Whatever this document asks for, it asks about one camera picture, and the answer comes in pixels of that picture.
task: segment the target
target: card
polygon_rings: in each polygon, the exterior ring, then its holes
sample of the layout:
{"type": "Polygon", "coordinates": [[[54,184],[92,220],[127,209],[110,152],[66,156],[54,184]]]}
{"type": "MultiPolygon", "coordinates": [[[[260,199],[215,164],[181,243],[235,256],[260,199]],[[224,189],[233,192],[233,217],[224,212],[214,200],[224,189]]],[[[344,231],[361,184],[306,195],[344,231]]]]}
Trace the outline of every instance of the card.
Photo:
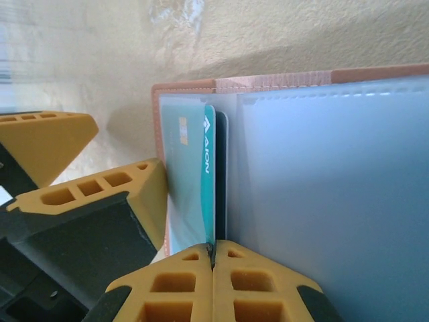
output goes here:
{"type": "Polygon", "coordinates": [[[216,117],[210,105],[162,105],[170,254],[215,240],[216,117]]]}
{"type": "Polygon", "coordinates": [[[228,118],[216,112],[216,239],[227,238],[228,118]]]}

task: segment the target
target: yellow plastic part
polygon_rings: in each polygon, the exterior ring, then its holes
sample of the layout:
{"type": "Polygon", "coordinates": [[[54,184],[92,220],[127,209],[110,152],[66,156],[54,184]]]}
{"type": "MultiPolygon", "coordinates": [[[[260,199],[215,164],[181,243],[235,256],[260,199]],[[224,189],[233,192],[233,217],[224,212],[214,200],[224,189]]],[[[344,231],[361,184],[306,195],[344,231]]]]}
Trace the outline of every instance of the yellow plastic part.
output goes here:
{"type": "Polygon", "coordinates": [[[0,142],[38,187],[48,186],[99,131],[87,114],[0,116],[0,142]]]}
{"type": "Polygon", "coordinates": [[[209,322],[212,270],[204,244],[125,275],[107,291],[132,288],[114,322],[209,322]]]}
{"type": "Polygon", "coordinates": [[[296,287],[311,279],[231,241],[218,241],[213,322],[313,322],[296,287]]]}
{"type": "Polygon", "coordinates": [[[129,192],[129,206],[152,244],[160,249],[166,228],[168,190],[164,165],[156,158],[24,193],[7,210],[19,207],[25,213],[61,215],[123,191],[129,192]]]}

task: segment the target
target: logo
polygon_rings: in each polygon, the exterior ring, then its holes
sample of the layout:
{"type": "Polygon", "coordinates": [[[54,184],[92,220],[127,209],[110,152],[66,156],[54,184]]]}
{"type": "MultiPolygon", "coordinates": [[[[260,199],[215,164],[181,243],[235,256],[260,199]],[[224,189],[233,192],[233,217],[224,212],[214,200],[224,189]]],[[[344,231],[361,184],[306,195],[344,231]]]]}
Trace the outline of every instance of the logo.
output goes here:
{"type": "Polygon", "coordinates": [[[210,150],[208,149],[208,138],[207,138],[207,131],[208,129],[210,129],[210,122],[208,121],[207,115],[204,116],[204,132],[205,132],[205,136],[204,136],[204,161],[206,164],[206,173],[209,174],[210,173],[210,150]]]}
{"type": "Polygon", "coordinates": [[[208,121],[207,115],[205,116],[205,120],[204,120],[204,130],[205,133],[207,133],[208,129],[210,129],[210,122],[208,121]]]}

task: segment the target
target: teal card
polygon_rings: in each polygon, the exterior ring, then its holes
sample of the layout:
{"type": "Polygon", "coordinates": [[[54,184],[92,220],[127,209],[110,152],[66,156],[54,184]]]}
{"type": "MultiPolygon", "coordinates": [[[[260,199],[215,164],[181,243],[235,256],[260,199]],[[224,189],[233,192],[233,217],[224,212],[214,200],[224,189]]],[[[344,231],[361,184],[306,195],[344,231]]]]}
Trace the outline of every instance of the teal card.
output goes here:
{"type": "Polygon", "coordinates": [[[170,253],[215,240],[215,138],[213,106],[160,107],[168,175],[170,253]]]}

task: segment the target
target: wallet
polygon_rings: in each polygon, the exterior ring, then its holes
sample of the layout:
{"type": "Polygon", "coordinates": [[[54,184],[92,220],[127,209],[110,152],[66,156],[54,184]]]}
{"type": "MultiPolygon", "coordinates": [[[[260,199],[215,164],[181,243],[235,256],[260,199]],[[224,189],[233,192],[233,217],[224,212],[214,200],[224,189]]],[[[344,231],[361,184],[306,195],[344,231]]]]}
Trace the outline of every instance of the wallet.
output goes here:
{"type": "Polygon", "coordinates": [[[163,97],[229,118],[227,239],[316,280],[347,321],[425,319],[429,64],[154,85],[165,160],[163,97]]]}

